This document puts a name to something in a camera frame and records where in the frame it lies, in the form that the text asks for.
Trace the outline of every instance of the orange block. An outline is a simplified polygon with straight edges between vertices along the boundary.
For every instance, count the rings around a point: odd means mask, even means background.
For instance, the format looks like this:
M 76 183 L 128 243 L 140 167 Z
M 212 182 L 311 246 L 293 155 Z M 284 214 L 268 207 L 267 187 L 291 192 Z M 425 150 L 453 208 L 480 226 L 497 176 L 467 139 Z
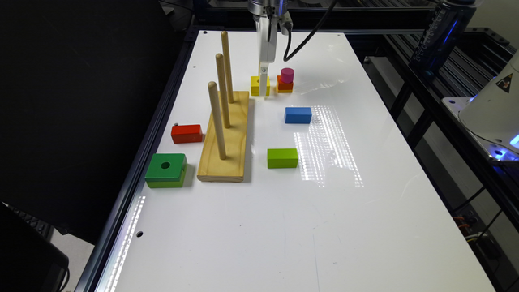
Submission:
M 171 138 L 175 144 L 202 142 L 202 127 L 200 125 L 173 126 Z
M 294 88 L 294 82 L 286 84 L 285 82 L 281 81 L 281 76 L 277 76 L 277 82 L 276 82 L 276 92 L 277 93 L 292 93 L 292 89 Z

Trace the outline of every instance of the pink cylinder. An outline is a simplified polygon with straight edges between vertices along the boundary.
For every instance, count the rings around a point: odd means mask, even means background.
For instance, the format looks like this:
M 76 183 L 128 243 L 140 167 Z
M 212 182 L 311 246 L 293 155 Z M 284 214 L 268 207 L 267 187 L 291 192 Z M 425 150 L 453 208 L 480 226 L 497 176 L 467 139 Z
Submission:
M 294 82 L 294 69 L 281 69 L 281 81 L 287 84 Z

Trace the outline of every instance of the lime green block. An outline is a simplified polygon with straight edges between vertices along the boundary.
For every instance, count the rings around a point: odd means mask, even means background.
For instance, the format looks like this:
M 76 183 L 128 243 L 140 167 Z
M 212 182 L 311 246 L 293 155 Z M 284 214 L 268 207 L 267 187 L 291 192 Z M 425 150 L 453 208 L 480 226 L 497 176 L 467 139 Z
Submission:
M 150 188 L 158 187 L 182 187 L 184 185 L 184 178 L 186 177 L 186 169 L 182 172 L 179 182 L 146 182 Z
M 152 183 L 157 187 L 182 187 L 186 168 L 187 159 L 184 154 L 153 154 L 144 179 L 149 186 Z
M 268 149 L 268 168 L 296 168 L 298 167 L 298 150 L 291 149 Z

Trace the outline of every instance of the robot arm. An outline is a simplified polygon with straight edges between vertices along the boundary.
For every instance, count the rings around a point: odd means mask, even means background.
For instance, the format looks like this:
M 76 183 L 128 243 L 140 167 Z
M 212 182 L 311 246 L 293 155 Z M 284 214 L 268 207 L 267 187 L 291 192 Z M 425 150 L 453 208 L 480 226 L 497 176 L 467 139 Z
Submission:
M 286 7 L 288 0 L 249 0 L 249 11 L 254 15 L 258 32 L 259 95 L 267 95 L 268 64 L 276 59 L 277 24 L 286 35 L 292 20 Z

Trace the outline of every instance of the blue rectangular block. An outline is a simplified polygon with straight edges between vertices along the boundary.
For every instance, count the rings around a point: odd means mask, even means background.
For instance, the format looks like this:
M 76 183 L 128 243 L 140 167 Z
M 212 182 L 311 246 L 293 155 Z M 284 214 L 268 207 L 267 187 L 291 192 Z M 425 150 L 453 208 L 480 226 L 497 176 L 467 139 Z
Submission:
M 310 123 L 311 109 L 306 108 L 285 108 L 285 123 Z

